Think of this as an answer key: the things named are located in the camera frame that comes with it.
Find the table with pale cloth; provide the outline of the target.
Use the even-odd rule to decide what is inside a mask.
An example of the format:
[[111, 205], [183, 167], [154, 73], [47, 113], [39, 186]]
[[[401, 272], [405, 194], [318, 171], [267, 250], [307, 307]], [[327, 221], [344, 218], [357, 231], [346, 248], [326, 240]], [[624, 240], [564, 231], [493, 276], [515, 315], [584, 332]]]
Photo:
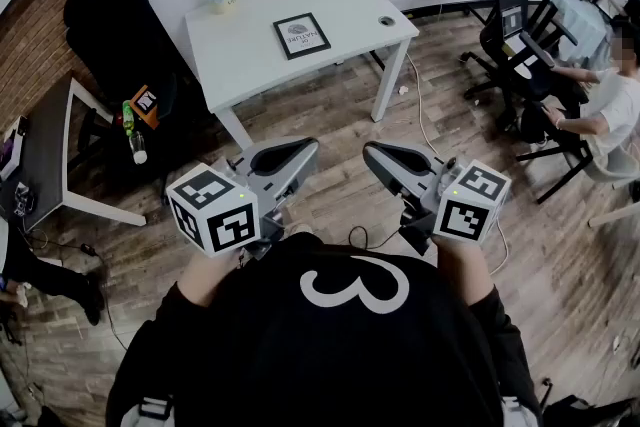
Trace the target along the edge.
[[562, 61], [582, 64], [592, 61], [607, 35], [605, 21], [596, 6], [583, 0], [550, 0], [558, 9], [556, 18], [575, 37], [576, 44], [562, 37], [559, 57]]

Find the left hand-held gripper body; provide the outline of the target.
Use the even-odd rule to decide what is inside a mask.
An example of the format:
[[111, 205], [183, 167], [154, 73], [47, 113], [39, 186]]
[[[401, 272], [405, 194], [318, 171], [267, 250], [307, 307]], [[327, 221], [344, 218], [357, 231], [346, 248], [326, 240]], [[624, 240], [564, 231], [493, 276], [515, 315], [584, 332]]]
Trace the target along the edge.
[[251, 156], [199, 164], [168, 187], [179, 231], [206, 256], [246, 249], [261, 258], [284, 235], [282, 204], [252, 184]]

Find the person's right forearm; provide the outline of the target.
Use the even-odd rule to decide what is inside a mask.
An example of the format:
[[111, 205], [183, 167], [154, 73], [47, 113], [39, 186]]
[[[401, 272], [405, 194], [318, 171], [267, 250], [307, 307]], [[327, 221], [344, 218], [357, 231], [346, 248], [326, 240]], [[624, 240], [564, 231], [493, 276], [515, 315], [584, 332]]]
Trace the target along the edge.
[[494, 283], [481, 247], [476, 243], [434, 236], [437, 268], [467, 305], [487, 297]]

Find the white box with purple print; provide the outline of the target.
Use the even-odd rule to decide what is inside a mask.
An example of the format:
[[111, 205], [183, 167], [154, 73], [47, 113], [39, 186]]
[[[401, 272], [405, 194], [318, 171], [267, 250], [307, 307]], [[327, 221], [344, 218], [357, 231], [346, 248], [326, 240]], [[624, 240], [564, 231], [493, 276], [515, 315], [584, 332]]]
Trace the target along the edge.
[[0, 181], [2, 182], [6, 181], [20, 166], [27, 127], [27, 118], [18, 116], [4, 134], [4, 140], [0, 146]]

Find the person's left forearm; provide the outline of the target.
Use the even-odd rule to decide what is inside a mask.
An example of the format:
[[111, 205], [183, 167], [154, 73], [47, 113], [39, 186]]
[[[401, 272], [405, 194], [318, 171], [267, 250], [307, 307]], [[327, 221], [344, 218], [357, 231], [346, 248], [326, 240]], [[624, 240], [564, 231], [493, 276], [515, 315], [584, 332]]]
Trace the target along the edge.
[[208, 307], [219, 284], [233, 270], [242, 266], [244, 257], [243, 249], [234, 249], [214, 257], [198, 252], [191, 257], [177, 281], [177, 287], [190, 303]]

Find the person's black printed shirt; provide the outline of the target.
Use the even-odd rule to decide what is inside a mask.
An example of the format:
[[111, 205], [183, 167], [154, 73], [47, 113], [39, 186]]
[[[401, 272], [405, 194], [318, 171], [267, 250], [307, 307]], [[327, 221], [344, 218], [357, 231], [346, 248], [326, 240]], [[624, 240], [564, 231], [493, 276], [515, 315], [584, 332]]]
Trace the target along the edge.
[[131, 341], [106, 427], [541, 427], [498, 290], [467, 305], [429, 264], [301, 233], [201, 307], [171, 286]]

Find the orange block with printed marker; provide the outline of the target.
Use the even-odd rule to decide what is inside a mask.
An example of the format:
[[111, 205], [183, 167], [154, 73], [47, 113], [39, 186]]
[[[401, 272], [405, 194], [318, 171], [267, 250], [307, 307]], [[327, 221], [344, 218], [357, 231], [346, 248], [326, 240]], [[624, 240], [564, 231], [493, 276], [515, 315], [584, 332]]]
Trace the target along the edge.
[[151, 89], [144, 85], [129, 101], [134, 113], [152, 130], [159, 126], [158, 98]]

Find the white desk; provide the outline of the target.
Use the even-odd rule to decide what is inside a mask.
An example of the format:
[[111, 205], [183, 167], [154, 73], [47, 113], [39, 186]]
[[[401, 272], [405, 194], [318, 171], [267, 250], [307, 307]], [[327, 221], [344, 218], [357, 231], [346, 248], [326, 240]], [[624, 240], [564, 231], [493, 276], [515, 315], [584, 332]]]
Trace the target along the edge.
[[[288, 60], [273, 23], [311, 12], [331, 48]], [[378, 22], [389, 16], [395, 25]], [[414, 24], [389, 0], [239, 0], [221, 15], [202, 6], [186, 16], [196, 73], [208, 110], [243, 149], [252, 140], [233, 111], [237, 104], [323, 67], [383, 47], [390, 51], [371, 118], [382, 120], [412, 39]]]

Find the clear bottle with white cap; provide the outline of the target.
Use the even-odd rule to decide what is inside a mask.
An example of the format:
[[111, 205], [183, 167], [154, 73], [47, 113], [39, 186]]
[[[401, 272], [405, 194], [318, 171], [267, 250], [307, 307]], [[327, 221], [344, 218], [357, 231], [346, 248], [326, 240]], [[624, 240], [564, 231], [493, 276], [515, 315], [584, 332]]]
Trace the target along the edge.
[[132, 151], [134, 163], [136, 165], [144, 164], [147, 161], [148, 155], [146, 152], [143, 135], [139, 131], [133, 131], [129, 135], [129, 144]]

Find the dark table with white legs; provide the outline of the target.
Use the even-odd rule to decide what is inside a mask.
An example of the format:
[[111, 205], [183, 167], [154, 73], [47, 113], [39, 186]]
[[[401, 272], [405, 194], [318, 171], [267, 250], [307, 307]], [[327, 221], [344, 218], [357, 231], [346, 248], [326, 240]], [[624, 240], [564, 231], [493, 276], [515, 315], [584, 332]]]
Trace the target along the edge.
[[30, 232], [47, 216], [61, 207], [68, 207], [105, 219], [141, 227], [143, 215], [123, 210], [68, 188], [69, 129], [73, 101], [77, 99], [94, 109], [105, 121], [113, 115], [70, 73], [65, 74], [35, 104], [26, 116], [28, 130], [24, 140], [21, 163], [11, 177], [2, 184], [0, 205], [8, 216], [14, 215], [14, 194], [20, 183], [35, 195], [34, 210], [15, 222]]

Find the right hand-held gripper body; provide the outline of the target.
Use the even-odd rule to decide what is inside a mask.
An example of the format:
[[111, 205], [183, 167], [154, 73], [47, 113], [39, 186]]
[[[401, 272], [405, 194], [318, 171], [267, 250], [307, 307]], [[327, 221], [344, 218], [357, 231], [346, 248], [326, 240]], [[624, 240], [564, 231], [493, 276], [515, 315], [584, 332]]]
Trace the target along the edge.
[[511, 179], [478, 160], [451, 158], [401, 216], [399, 234], [423, 255], [431, 238], [480, 244], [496, 224]]

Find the white plastic chair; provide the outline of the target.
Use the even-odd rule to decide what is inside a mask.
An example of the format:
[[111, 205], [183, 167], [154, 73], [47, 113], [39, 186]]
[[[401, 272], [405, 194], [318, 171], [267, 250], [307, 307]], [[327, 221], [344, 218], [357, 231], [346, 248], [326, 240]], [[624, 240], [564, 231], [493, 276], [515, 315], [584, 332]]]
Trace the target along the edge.
[[[618, 189], [640, 179], [640, 161], [623, 147], [618, 146], [608, 154], [605, 166], [594, 160], [586, 166], [584, 171], [594, 182], [611, 183], [614, 189]], [[588, 220], [588, 226], [596, 228], [636, 214], [640, 214], [640, 201], [593, 217]]]

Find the black framed leaf print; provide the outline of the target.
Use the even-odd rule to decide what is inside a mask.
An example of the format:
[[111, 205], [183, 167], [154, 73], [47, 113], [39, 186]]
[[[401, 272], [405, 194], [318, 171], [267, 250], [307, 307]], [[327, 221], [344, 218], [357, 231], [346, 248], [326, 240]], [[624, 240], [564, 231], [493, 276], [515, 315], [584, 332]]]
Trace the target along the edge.
[[311, 12], [276, 21], [273, 28], [288, 60], [331, 48], [331, 43]]

